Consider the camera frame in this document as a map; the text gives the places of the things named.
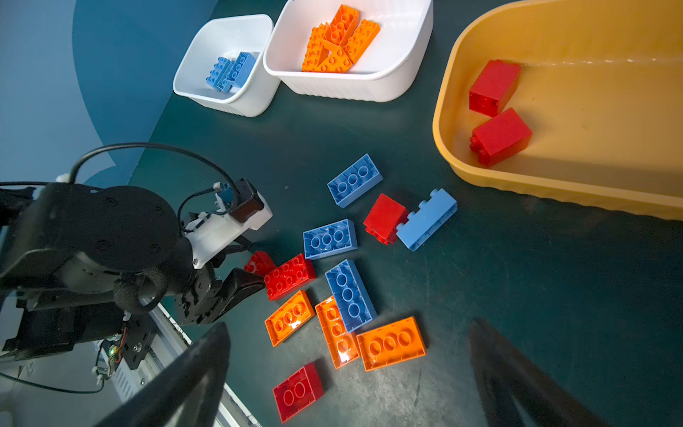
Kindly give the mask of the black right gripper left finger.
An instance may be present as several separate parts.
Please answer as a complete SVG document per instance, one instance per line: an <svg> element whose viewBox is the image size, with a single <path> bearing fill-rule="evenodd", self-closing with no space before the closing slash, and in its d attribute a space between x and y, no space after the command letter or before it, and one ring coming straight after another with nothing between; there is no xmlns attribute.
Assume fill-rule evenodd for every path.
<svg viewBox="0 0 683 427"><path fill-rule="evenodd" d="M229 367L229 332L220 323L101 426L165 426L178 415L179 426L212 426Z"/></svg>

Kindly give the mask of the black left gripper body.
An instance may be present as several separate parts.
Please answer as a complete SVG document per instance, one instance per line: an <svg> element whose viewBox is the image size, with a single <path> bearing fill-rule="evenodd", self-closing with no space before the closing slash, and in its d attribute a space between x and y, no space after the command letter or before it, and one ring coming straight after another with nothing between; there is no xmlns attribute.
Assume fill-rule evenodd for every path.
<svg viewBox="0 0 683 427"><path fill-rule="evenodd" d="M143 188L23 185L15 192L17 304L43 311L112 303L143 315L174 296L181 324L204 325L263 290L264 278L244 269L215 274L227 255L248 249L245 233L196 270L185 222Z"/></svg>

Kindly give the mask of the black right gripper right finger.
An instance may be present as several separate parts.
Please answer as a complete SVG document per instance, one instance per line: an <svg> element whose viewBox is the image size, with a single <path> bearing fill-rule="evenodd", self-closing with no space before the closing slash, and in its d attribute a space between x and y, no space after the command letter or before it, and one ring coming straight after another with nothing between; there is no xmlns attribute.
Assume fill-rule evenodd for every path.
<svg viewBox="0 0 683 427"><path fill-rule="evenodd" d="M524 407L539 426L607 426L483 318L468 332L471 366L490 426L522 426Z"/></svg>

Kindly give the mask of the small red lego brick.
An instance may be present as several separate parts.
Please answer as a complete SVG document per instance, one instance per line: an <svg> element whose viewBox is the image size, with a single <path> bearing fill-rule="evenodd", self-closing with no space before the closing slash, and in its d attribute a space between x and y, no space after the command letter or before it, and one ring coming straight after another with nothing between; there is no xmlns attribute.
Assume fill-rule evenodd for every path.
<svg viewBox="0 0 683 427"><path fill-rule="evenodd" d="M469 109L488 117L499 115L516 92L521 66L490 60L469 90Z"/></svg>

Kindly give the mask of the orange lego row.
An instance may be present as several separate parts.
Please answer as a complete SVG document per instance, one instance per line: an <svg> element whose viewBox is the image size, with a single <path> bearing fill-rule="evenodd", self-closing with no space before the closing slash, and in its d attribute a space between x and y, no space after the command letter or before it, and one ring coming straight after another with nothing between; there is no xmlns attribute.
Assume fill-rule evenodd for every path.
<svg viewBox="0 0 683 427"><path fill-rule="evenodd" d="M343 48L336 46L330 51L327 58L316 67L315 71L319 73L343 74L349 71L353 65L353 61Z"/></svg>

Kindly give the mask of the small orange lego piece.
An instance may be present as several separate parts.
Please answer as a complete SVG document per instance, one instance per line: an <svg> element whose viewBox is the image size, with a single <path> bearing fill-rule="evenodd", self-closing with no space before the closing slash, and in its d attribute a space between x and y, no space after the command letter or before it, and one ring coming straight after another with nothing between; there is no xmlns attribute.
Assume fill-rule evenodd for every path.
<svg viewBox="0 0 683 427"><path fill-rule="evenodd" d="M336 46L345 46L359 25L360 12L348 5L341 5L327 28L325 40Z"/></svg>

